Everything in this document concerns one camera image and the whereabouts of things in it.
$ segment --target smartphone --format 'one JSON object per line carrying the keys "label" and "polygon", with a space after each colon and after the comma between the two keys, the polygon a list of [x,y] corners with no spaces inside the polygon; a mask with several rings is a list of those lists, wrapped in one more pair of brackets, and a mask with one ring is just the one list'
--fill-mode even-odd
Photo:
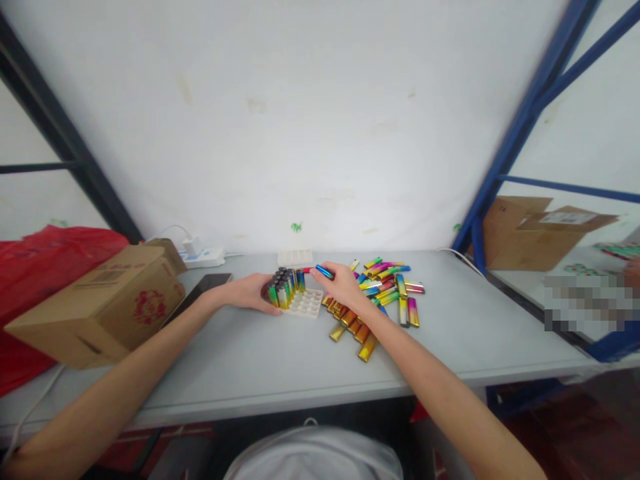
{"label": "smartphone", "polygon": [[169,322],[172,322],[178,315],[184,312],[184,310],[188,309],[193,302],[195,302],[196,298],[204,292],[211,290],[212,288],[219,287],[220,285],[224,285],[225,283],[230,282],[232,278],[233,274],[231,273],[210,273],[202,277],[202,280],[198,282],[195,288],[191,290],[187,297],[182,300],[182,303],[173,311],[167,321],[164,322],[162,328],[166,327]]}

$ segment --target cardboard box on shelf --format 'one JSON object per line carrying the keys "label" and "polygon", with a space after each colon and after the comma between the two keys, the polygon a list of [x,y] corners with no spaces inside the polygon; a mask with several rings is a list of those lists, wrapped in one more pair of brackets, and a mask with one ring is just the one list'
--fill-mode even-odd
{"label": "cardboard box on shelf", "polygon": [[483,222],[492,270],[549,271],[591,231],[617,220],[575,207],[546,212],[551,198],[497,197]]}
{"label": "cardboard box on shelf", "polygon": [[5,326],[76,369],[117,363],[156,333],[185,296],[168,239],[128,246]]}

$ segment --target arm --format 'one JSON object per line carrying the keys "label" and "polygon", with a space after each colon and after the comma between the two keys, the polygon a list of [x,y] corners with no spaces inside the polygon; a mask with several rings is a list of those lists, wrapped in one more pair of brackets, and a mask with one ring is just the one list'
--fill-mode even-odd
{"label": "arm", "polygon": [[546,478],[529,452],[462,380],[364,296],[350,268],[330,262],[323,267],[335,272],[335,280],[314,269],[313,278],[366,323],[476,477]]}
{"label": "arm", "polygon": [[260,298],[270,275],[254,273],[203,293],[178,318],[138,347],[58,414],[8,462],[6,479],[76,479],[130,422],[190,340],[224,305],[280,310]]}

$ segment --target left hand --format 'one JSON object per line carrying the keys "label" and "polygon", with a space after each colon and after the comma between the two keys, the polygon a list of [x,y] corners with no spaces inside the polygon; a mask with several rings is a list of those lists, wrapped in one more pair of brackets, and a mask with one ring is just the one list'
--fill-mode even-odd
{"label": "left hand", "polygon": [[282,312],[260,295],[262,287],[271,280],[271,275],[253,273],[248,277],[226,283],[216,288],[223,295],[224,303],[241,308],[251,308],[268,315],[278,316]]}

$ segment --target blue metal frame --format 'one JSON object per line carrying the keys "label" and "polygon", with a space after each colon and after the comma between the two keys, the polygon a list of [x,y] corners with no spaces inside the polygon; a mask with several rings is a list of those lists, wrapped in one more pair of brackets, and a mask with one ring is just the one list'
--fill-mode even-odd
{"label": "blue metal frame", "polygon": [[[509,171],[543,110],[640,21],[640,0],[638,0],[618,22],[565,71],[598,6],[599,0],[571,0],[569,3],[529,86],[529,90],[525,94],[453,242],[452,248],[459,252],[466,252],[469,246],[473,244],[474,262],[483,273],[486,270],[486,265],[482,221],[493,204],[503,182],[524,183],[526,185],[640,203],[640,195],[636,193],[509,176]],[[624,332],[612,332],[601,340],[594,342],[585,350],[598,361],[611,362],[619,360],[639,347],[640,328],[627,329]],[[531,390],[524,391],[522,395],[518,395],[508,405],[501,405],[499,408],[501,415],[510,415],[522,411],[532,406],[534,402],[540,401],[562,388],[553,379],[538,382],[534,387],[535,392]]]}

